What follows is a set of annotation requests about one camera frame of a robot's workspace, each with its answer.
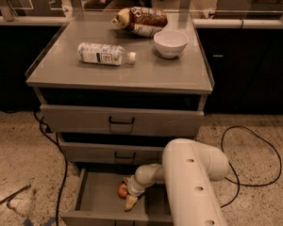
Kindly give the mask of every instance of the cable on floor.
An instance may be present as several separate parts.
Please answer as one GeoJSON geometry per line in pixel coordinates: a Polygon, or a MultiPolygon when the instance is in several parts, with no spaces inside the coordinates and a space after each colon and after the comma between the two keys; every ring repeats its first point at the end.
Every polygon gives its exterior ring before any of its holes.
{"type": "Polygon", "coordinates": [[[58,150],[60,151],[60,153],[62,154],[63,158],[64,158],[64,165],[65,165],[65,168],[64,168],[64,175],[63,175],[63,179],[62,179],[62,182],[61,182],[61,185],[60,185],[60,188],[58,190],[58,199],[57,199],[57,205],[56,205],[56,226],[58,226],[58,211],[59,211],[59,203],[60,203],[60,198],[61,198],[61,195],[62,195],[62,191],[63,191],[63,188],[64,188],[64,185],[65,185],[65,182],[66,182],[66,177],[67,177],[67,173],[68,173],[68,161],[66,160],[63,152],[62,152],[62,149],[60,148],[59,144],[58,144],[58,135],[56,134],[56,141],[54,141],[51,137],[49,137],[44,129],[43,129],[43,126],[48,126],[47,123],[45,123],[43,120],[44,120],[44,117],[42,117],[41,119],[38,118],[37,116],[37,112],[34,111],[34,117],[35,119],[39,122],[39,129],[41,131],[41,133],[46,136],[50,141],[52,141],[58,148],[58,150]]]}
{"type": "Polygon", "coordinates": [[[228,128],[224,131],[223,136],[222,136],[222,140],[221,140],[221,150],[223,151],[223,153],[225,152],[225,148],[224,148],[225,134],[226,134],[229,130],[231,130],[231,129],[244,129],[244,130],[248,131],[249,133],[251,133],[253,136],[257,137],[258,139],[260,139],[260,140],[262,140],[263,142],[265,142],[266,144],[268,144],[268,145],[274,150],[275,154],[277,155],[277,158],[278,158],[278,161],[279,161],[279,172],[278,172],[278,174],[276,175],[276,177],[275,177],[271,182],[269,182],[269,183],[266,183],[266,184],[244,184],[244,183],[241,183],[237,172],[235,171],[235,169],[234,169],[234,167],[231,165],[231,163],[229,163],[229,166],[232,168],[232,170],[233,170],[233,172],[234,172],[234,174],[235,174],[235,177],[236,177],[236,179],[237,179],[237,182],[235,182],[235,181],[233,181],[233,180],[231,180],[231,179],[228,179],[227,177],[225,177],[225,178],[226,178],[226,180],[227,180],[228,182],[237,185],[237,192],[236,192],[236,195],[234,196],[234,198],[233,198],[230,202],[228,202],[228,203],[222,205],[221,207],[228,206],[229,204],[231,204],[233,201],[235,201],[235,200],[237,199],[237,197],[238,197],[238,195],[239,195],[239,193],[240,193],[241,186],[249,186],[249,187],[270,186],[270,185],[274,184],[274,183],[280,178],[280,176],[281,176],[281,174],[282,174],[282,159],[281,159],[281,156],[280,156],[279,152],[276,150],[275,146],[274,146],[271,142],[269,142],[269,141],[267,141],[266,139],[260,137],[258,134],[256,134],[255,132],[253,132],[252,130],[250,130],[249,128],[247,128],[247,127],[245,127],[245,126],[241,126],[241,125],[230,126],[230,127],[228,127],[228,128]]]}

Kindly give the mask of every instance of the white plastic bottle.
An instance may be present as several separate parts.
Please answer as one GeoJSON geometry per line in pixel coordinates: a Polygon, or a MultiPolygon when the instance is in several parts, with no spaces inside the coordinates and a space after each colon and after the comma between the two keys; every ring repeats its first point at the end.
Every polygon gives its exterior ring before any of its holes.
{"type": "Polygon", "coordinates": [[[127,52],[120,45],[82,42],[77,47],[78,59],[85,63],[96,64],[134,64],[134,52],[127,52]]]}

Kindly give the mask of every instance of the bottle cap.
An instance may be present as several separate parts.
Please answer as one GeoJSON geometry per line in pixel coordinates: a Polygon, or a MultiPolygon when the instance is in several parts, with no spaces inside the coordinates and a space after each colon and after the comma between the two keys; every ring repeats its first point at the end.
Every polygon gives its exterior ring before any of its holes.
{"type": "Polygon", "coordinates": [[[135,56],[136,56],[136,53],[134,53],[134,52],[130,52],[128,54],[129,64],[135,64],[135,56]]]}

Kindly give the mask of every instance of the gray tabletop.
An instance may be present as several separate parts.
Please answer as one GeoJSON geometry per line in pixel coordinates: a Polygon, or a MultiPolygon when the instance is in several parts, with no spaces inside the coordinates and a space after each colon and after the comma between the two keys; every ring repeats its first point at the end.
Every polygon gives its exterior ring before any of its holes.
{"type": "Polygon", "coordinates": [[[210,94],[212,86],[189,15],[168,13],[164,29],[180,30],[190,40],[175,59],[163,58],[153,39],[137,37],[117,28],[115,12],[82,11],[68,24],[48,54],[28,77],[32,87],[68,89],[119,89],[210,94]],[[136,52],[134,65],[82,63],[77,57],[80,42],[122,45],[136,52]]]}

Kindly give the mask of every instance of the concrete floor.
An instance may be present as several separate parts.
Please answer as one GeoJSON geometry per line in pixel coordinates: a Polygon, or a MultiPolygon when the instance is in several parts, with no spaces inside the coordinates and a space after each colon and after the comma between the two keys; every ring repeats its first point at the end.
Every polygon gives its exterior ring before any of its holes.
{"type": "MultiPolygon", "coordinates": [[[[275,145],[282,160],[282,174],[270,186],[242,186],[238,198],[223,208],[228,225],[283,226],[283,116],[206,115],[197,140],[220,148],[223,133],[233,125],[246,126],[275,145]]],[[[273,149],[245,129],[228,130],[224,147],[243,184],[265,184],[279,173],[279,160],[273,149]]],[[[32,112],[0,112],[0,201],[31,184],[10,202],[13,210],[5,203],[0,205],[0,225],[55,225],[63,172],[63,156],[40,132],[32,112]]],[[[228,178],[235,180],[232,172],[228,178]]],[[[77,182],[76,169],[69,163],[60,212],[71,209],[77,182]]],[[[221,205],[236,193],[237,186],[226,179],[212,184],[221,205]]]]}

